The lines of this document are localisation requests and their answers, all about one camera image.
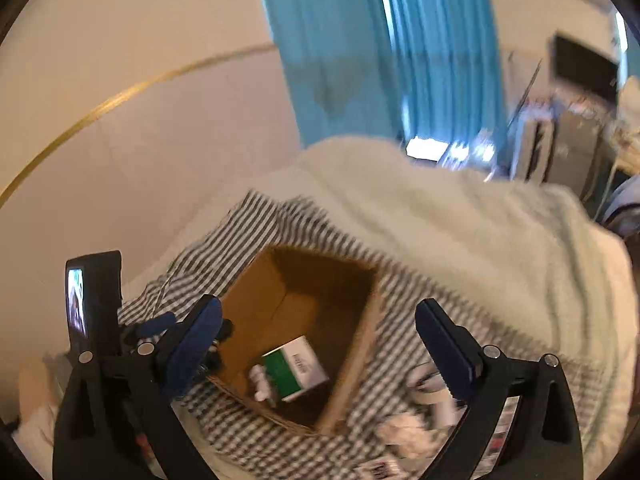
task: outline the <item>cardboard box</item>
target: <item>cardboard box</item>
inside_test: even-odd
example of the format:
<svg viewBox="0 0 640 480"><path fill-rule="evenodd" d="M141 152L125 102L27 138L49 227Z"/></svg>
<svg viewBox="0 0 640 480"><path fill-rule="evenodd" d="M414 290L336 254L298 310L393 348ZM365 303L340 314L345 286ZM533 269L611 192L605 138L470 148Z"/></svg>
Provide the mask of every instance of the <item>cardboard box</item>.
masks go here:
<svg viewBox="0 0 640 480"><path fill-rule="evenodd" d="M381 315L377 269L311 250L270 246L222 297L234 334L209 380L296 433L335 434L360 383ZM261 356L305 336L329 380L270 409L248 379Z"/></svg>

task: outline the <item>striped fabric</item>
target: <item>striped fabric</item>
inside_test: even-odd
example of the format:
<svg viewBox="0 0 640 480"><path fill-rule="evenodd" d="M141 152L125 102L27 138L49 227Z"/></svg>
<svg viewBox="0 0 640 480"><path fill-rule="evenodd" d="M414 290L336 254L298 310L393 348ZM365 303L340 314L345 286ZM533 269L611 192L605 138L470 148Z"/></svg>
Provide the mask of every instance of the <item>striped fabric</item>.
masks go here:
<svg viewBox="0 0 640 480"><path fill-rule="evenodd" d="M125 304L120 322L129 324L168 311L183 319L203 294L223 296L244 267L269 244L314 248L377 265L382 276L384 316L378 325L375 354L367 364L341 436L290 434L209 383L198 384L184 397L214 449L256 478L356 480L355 467L385 452L374 430L389 415L415 410L403 387L404 376L413 366L429 360L414 329L415 305L423 298L435 298L480 345L495 344L510 357L536 361L548 351L452 290L338 231L311 201L276 202L257 192L250 192L215 230L186 248L140 297ZM603 388L596 370L567 361L562 366L585 442L593 430ZM511 415L513 407L514 402L509 402L503 415ZM441 431L439 443L444 444L447 437L448 433ZM486 467L486 461L479 465L477 474L481 467Z"/></svg>

